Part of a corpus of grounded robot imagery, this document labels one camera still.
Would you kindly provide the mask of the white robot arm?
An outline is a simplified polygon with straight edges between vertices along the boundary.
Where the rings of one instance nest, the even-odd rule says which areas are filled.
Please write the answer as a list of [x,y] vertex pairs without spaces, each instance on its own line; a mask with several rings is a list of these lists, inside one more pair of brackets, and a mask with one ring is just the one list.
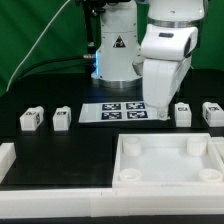
[[93,82],[111,88],[141,83],[146,106],[167,119],[207,10],[208,0],[95,0],[101,45]]

